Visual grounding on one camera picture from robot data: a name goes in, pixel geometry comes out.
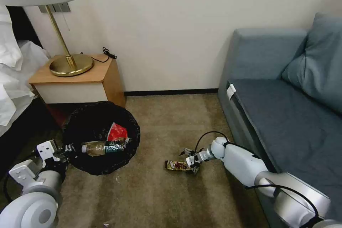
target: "sofa cushion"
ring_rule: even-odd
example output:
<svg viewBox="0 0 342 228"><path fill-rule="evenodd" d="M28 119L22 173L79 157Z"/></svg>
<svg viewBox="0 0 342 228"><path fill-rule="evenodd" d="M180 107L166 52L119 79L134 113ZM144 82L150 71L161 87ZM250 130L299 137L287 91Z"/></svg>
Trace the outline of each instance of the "sofa cushion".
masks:
<svg viewBox="0 0 342 228"><path fill-rule="evenodd" d="M304 53L282 78L342 113L342 18L317 13Z"/></svg>
<svg viewBox="0 0 342 228"><path fill-rule="evenodd" d="M235 96L277 170L331 198L342 221L342 117L283 80L231 80Z"/></svg>

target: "sofa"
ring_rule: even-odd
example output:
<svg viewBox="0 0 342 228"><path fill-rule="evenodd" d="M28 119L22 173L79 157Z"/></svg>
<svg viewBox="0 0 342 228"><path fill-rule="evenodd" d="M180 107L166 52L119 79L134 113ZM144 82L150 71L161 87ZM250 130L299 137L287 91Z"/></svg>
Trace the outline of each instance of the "sofa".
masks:
<svg viewBox="0 0 342 228"><path fill-rule="evenodd" d="M270 171L289 172L328 195L326 218L342 221L342 116L281 78L306 42L302 29L235 30L218 98L235 143L260 156ZM230 84L236 89L231 99ZM270 227L286 227L273 199L257 195Z"/></svg>

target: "trash can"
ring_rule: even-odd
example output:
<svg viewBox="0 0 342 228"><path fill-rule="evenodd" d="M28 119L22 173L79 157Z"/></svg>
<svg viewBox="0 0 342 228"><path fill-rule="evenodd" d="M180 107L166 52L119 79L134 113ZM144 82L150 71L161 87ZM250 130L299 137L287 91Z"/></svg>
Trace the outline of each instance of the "trash can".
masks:
<svg viewBox="0 0 342 228"><path fill-rule="evenodd" d="M116 123L127 130L131 139L124 151L91 157L82 153L82 144L89 141L106 141ZM76 109L63 125L63 145L73 144L75 152L70 163L92 175L107 175L126 165L135 155L140 143L140 128L133 115L112 102L86 104Z"/></svg>

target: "cable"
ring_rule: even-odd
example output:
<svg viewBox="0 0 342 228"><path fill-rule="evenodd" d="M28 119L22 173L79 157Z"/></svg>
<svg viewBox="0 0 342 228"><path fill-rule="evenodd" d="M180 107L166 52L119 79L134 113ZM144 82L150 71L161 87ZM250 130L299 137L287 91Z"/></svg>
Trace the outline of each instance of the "cable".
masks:
<svg viewBox="0 0 342 228"><path fill-rule="evenodd" d="M19 163L20 163L20 162L23 162L23 161L25 161L25 160L28 160L29 158L34 157L34 156L36 156L36 155L37 155L37 152L34 150L34 151L31 152L30 155L26 156L26 157L23 158L21 161L19 161ZM6 200L8 201L8 203L11 203L13 200L12 200L12 198L10 197L10 195L8 194L8 191L7 191L7 182L8 182L8 178L9 178L9 177L10 177L10 174L7 172L7 175L5 176L5 179L4 179L4 184L3 184L3 186L2 186L2 189L3 189L3 191L4 191L4 195L5 195Z"/></svg>
<svg viewBox="0 0 342 228"><path fill-rule="evenodd" d="M91 56L91 57L92 57L95 61L98 61L98 62L101 62L101 63L105 63L106 61L109 60L109 58L112 58L112 59L117 59L117 58L118 58L116 55L111 54L110 51L109 51L107 48L105 48L105 47L102 48L102 51L103 51L103 53L104 53L105 55L108 56L108 58L107 58L105 61L100 61L100 60L98 60L98 59L95 59L95 58L92 57L92 56Z"/></svg>
<svg viewBox="0 0 342 228"><path fill-rule="evenodd" d="M257 154L255 154L255 153L252 152L251 150L249 150L249 149L247 149L247 148L245 148L245 147L243 147L243 146L237 145L237 144L235 144L235 143L229 141L228 138L227 138L227 136L226 136L224 133L221 133L221 132L219 132L219 131L209 131L209 132L206 132L205 134L203 134L203 135L199 138L199 140L198 140L198 142L197 142L197 144L196 144L196 147L195 147L195 155L198 153L198 152L197 152L197 147L198 147L198 145L199 145L201 139L202 139L205 135L210 134L210 133L218 133L218 134L223 135L223 136L225 137L225 139L227 140L227 142L224 143L224 145L223 145L224 147L226 147L228 144L233 144L233 145L235 145L235 146L237 146L237 147L243 148L243 149L245 149L246 151L250 152L250 153L253 154L256 158L261 159Z"/></svg>
<svg viewBox="0 0 342 228"><path fill-rule="evenodd" d="M219 131L209 131L209 132L206 132L206 133L204 133L204 134L198 139L198 141L197 141L197 144L196 144L196 147L195 147L195 155L196 155L196 152L197 152L197 147L198 147L200 141L202 140L202 138L203 138L205 135L210 134L210 133L218 133L218 134L220 134L220 135L223 135L223 136L225 137L225 139L227 140L227 142L229 141L228 138L227 138L227 136L226 136L224 133L221 133L221 132L219 132Z"/></svg>
<svg viewBox="0 0 342 228"><path fill-rule="evenodd" d="M300 228L305 228L305 227L310 227L308 226L309 224L313 225L315 223L317 223L319 220L321 220L321 218L319 217L319 213L318 213L318 210L317 208L315 207L315 205L306 197L304 196L303 194L301 194L300 192L290 188L290 187L287 187L287 186L283 186L283 185L273 185L273 184L269 184L269 185L255 185L255 186L251 186L251 187L247 187L246 186L246 189L249 190L249 189L255 189L255 188L263 188L263 187L274 187L274 188L280 188L280 189L286 189L288 191L291 191L291 192L294 192L295 194L299 195L300 197L302 197L303 199L305 199L305 201L307 203L309 203L309 205L313 208L314 212L315 212L315 216L313 218L311 218L308 222L306 222L305 224L303 224Z"/></svg>

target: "beige carpet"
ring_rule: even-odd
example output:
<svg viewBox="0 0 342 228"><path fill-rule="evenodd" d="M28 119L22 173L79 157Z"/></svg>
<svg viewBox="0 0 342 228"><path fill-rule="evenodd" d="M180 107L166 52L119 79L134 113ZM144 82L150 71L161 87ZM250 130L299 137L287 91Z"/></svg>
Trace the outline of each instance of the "beige carpet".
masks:
<svg viewBox="0 0 342 228"><path fill-rule="evenodd" d="M164 168L165 160L184 160L182 149L193 149L207 131L232 138L215 94L128 97L126 108L141 129L137 154L106 176L69 166L58 228L106 222L115 228L268 227L255 192L244 190L219 160L204 163L197 176ZM214 137L207 135L200 147Z"/></svg>

